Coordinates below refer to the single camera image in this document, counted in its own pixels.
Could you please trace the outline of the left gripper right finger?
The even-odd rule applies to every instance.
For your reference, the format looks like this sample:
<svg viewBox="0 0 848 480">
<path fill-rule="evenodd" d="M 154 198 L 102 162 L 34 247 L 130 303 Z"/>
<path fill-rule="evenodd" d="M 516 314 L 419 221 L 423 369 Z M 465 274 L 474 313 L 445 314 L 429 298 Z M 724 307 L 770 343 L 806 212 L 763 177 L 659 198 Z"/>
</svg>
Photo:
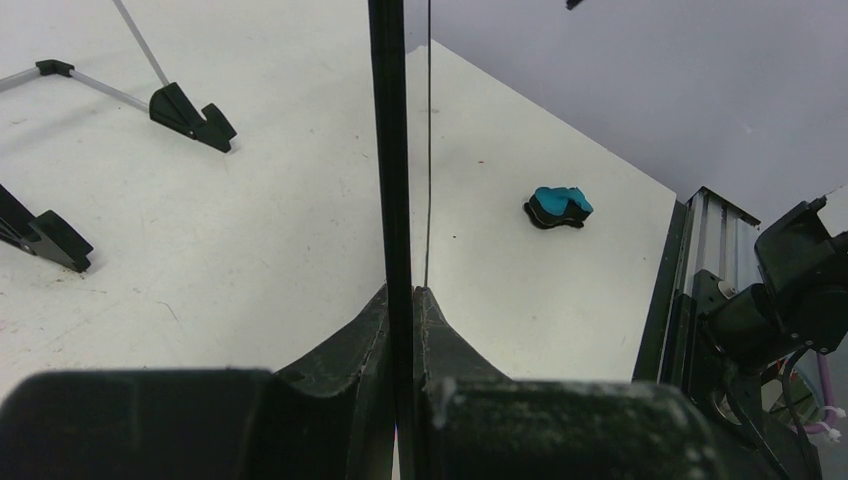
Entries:
<svg viewBox="0 0 848 480">
<path fill-rule="evenodd" d="M 722 479 L 706 420 L 655 383 L 513 380 L 413 305 L 416 479 Z"/>
</svg>

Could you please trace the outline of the small whiteboard black frame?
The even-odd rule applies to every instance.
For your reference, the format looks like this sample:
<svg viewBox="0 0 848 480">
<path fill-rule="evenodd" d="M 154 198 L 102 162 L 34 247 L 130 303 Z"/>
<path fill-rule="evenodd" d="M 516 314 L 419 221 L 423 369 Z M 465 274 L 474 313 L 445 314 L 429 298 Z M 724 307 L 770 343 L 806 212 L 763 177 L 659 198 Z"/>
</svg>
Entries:
<svg viewBox="0 0 848 480">
<path fill-rule="evenodd" d="M 419 478 L 410 162 L 429 154 L 431 4 L 368 4 L 399 475 Z"/>
</svg>

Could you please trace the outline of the blue whiteboard eraser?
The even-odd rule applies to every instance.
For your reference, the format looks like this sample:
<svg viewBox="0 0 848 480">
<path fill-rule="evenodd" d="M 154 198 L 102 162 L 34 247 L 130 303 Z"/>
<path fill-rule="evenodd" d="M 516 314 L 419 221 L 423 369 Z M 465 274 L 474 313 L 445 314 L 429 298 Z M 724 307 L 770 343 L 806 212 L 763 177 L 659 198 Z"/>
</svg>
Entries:
<svg viewBox="0 0 848 480">
<path fill-rule="evenodd" d="M 581 229 L 594 212 L 577 187 L 538 187 L 524 203 L 523 210 L 529 221 L 541 230 L 561 226 Z"/>
</svg>

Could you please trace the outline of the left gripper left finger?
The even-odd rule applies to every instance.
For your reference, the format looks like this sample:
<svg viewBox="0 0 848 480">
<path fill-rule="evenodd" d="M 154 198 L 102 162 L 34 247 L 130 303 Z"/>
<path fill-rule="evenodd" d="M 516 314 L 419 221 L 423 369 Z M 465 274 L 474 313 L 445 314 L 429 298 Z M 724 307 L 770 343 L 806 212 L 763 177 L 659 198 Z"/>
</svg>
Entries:
<svg viewBox="0 0 848 480">
<path fill-rule="evenodd" d="M 388 479 L 388 301 L 266 370 L 46 372 L 1 406 L 5 479 Z"/>
</svg>

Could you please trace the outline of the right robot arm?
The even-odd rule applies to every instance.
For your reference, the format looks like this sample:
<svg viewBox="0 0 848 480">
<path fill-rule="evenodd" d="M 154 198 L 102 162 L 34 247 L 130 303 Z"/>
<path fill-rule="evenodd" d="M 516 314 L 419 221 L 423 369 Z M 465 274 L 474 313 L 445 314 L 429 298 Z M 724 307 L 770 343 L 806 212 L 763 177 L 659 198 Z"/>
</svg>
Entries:
<svg viewBox="0 0 848 480">
<path fill-rule="evenodd" d="M 731 479 L 817 479 L 790 378 L 847 334 L 847 192 L 769 226 L 709 189 L 687 204 L 679 380 L 710 422 Z"/>
</svg>

